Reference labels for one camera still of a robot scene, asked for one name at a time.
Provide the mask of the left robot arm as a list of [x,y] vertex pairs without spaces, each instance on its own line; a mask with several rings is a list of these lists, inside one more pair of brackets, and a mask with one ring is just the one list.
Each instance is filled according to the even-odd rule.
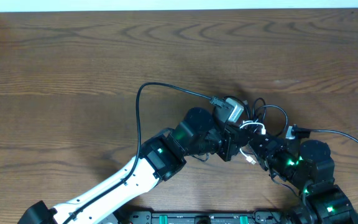
[[99,223],[181,171],[186,156],[218,154],[227,160],[232,149],[227,131],[243,111],[243,107],[215,108],[212,113],[192,108],[176,128],[144,142],[121,170],[91,190],[52,208],[39,201],[24,212],[19,223]]

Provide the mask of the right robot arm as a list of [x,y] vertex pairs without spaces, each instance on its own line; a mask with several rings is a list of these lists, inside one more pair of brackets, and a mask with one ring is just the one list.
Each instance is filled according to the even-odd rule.
[[272,178],[288,181],[298,205],[283,212],[281,223],[358,223],[358,213],[334,183],[334,161],[328,144],[258,135],[248,146]]

